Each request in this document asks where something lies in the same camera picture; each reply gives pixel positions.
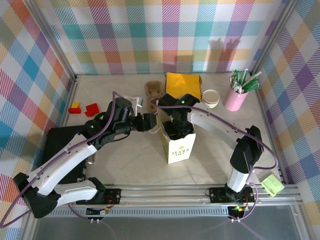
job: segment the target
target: yellow napkin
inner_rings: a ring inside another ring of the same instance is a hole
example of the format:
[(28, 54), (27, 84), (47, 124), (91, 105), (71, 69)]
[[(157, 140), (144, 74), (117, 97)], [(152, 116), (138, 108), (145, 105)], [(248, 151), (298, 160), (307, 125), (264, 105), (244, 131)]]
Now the yellow napkin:
[(275, 177), (275, 175), (271, 174), (265, 180), (261, 182), (261, 185), (264, 186), (265, 190), (274, 197), (279, 193), (282, 189), (285, 188), (283, 184)]
[(165, 92), (174, 98), (191, 94), (201, 101), (201, 83), (202, 80), (199, 75), (168, 72), (166, 74)]

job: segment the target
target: pink cup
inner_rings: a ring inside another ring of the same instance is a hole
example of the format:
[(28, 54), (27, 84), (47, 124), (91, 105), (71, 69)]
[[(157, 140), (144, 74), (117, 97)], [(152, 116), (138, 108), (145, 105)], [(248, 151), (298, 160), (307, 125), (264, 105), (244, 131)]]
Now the pink cup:
[(223, 101), (223, 105), (229, 111), (237, 111), (240, 109), (247, 95), (248, 95), (248, 92), (240, 94), (233, 91), (231, 86), (229, 86), (228, 92), (226, 93), (226, 96)]

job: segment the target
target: green sticky note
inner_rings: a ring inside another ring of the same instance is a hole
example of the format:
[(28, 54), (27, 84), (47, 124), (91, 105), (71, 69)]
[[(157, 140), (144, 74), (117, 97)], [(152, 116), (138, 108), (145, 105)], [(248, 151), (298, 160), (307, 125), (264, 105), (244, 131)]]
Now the green sticky note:
[(275, 177), (275, 175), (271, 174), (265, 180), (261, 182), (261, 185), (264, 186), (265, 190), (274, 197), (279, 193), (285, 186)]

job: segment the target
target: plaid wallpaper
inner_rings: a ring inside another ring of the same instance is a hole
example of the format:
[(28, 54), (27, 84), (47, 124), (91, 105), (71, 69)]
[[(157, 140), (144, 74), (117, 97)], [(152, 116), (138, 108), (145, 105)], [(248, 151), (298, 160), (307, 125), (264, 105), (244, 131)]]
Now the plaid wallpaper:
[[(23, 0), (0, 1), (0, 219), (18, 195), (12, 177), (37, 166), (59, 124), (71, 81)], [(24, 213), (21, 199), (9, 220)], [(15, 240), (21, 221), (0, 229)]]
[(301, 0), (261, 75), (264, 107), (289, 183), (320, 239), (320, 1)]
[(281, 0), (37, 2), (78, 74), (249, 68), (283, 5)]

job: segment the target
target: white paper cup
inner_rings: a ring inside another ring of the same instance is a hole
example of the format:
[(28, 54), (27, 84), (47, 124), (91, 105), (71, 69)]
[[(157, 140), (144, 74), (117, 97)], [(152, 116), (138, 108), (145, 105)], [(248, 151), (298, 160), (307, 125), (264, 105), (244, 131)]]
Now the white paper cup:
[(202, 94), (202, 102), (209, 108), (214, 108), (220, 101), (220, 94), (216, 90), (206, 90)]

